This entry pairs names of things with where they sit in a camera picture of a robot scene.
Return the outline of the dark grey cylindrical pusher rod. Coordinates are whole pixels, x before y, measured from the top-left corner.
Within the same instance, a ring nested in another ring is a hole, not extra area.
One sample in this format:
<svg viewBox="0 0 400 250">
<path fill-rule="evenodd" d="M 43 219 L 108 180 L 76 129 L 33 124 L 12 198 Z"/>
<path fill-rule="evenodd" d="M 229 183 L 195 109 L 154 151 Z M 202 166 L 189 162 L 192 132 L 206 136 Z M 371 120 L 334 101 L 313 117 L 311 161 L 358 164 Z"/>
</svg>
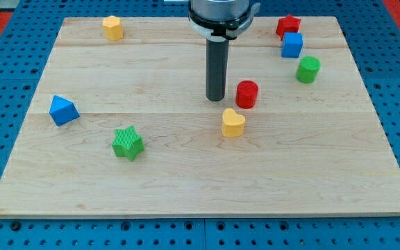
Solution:
<svg viewBox="0 0 400 250">
<path fill-rule="evenodd" d="M 221 101 L 225 96 L 229 41 L 206 40 L 206 98 Z"/>
</svg>

